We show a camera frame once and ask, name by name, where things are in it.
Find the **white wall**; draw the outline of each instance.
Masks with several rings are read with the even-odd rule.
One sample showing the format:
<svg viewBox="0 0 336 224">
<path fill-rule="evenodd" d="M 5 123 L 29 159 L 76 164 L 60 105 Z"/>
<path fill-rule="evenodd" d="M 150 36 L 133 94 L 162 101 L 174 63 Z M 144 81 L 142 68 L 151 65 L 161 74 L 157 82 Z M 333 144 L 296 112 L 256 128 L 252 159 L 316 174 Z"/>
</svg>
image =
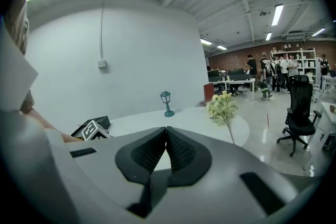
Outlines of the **white wall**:
<svg viewBox="0 0 336 224">
<path fill-rule="evenodd" d="M 204 99 L 206 63 L 191 15 L 155 1 L 105 0 L 108 67 L 99 70 L 101 3 L 66 1 L 29 18 L 26 58 L 39 73 L 31 89 L 37 111 L 71 133 L 90 118 L 165 109 L 162 90 L 171 92 L 172 108 Z"/>
</svg>

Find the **white paper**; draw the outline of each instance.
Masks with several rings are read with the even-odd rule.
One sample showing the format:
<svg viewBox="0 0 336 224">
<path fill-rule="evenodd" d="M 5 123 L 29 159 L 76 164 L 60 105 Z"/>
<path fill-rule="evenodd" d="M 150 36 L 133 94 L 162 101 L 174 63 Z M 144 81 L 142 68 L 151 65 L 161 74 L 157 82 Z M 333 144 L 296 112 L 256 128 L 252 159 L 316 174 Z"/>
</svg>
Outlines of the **white paper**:
<svg viewBox="0 0 336 224">
<path fill-rule="evenodd" d="M 28 63 L 0 19 L 0 110 L 19 110 L 38 73 Z"/>
</svg>

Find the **potted plant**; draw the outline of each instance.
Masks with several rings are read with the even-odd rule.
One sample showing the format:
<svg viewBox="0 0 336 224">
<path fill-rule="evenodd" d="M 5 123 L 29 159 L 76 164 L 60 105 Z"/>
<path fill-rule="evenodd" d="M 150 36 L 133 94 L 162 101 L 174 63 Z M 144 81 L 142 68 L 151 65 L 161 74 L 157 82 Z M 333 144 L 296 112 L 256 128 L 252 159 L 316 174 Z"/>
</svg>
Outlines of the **potted plant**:
<svg viewBox="0 0 336 224">
<path fill-rule="evenodd" d="M 230 122 L 234 118 L 238 107 L 231 101 L 231 95 L 231 93 L 227 93 L 226 91 L 223 91 L 221 95 L 213 95 L 212 100 L 206 104 L 206 109 L 211 115 L 210 119 L 217 123 L 217 126 L 227 125 L 232 141 L 235 144 L 230 129 Z"/>
</svg>

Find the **black mesh chair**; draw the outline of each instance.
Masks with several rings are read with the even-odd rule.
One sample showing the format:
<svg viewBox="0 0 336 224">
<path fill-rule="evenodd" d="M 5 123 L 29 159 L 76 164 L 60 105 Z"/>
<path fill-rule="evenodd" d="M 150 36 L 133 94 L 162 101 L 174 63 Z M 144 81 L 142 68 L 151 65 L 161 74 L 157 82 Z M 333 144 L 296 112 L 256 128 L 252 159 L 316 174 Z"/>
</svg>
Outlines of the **black mesh chair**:
<svg viewBox="0 0 336 224">
<path fill-rule="evenodd" d="M 313 93 L 313 86 L 309 83 L 309 78 L 306 75 L 294 76 L 294 82 L 290 85 L 290 108 L 287 109 L 286 124 L 282 133 L 289 133 L 289 136 L 279 138 L 280 140 L 293 140 L 293 152 L 289 156 L 293 157 L 295 152 L 296 140 L 301 142 L 304 149 L 307 148 L 308 144 L 300 138 L 300 136 L 313 135 L 315 133 L 315 121 L 317 117 L 321 117 L 321 114 L 314 110 L 315 117 L 313 122 L 310 121 L 310 102 Z"/>
</svg>

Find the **chair seat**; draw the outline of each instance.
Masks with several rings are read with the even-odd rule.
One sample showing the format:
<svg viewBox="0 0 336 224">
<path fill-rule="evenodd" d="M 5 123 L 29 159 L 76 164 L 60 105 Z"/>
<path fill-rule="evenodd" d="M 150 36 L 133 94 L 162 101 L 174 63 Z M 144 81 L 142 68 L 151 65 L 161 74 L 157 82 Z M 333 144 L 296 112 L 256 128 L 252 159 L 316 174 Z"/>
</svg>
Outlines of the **chair seat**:
<svg viewBox="0 0 336 224">
<path fill-rule="evenodd" d="M 296 122 L 293 118 L 288 117 L 289 130 L 297 135 L 312 135 L 315 133 L 315 127 L 309 119 Z"/>
</svg>

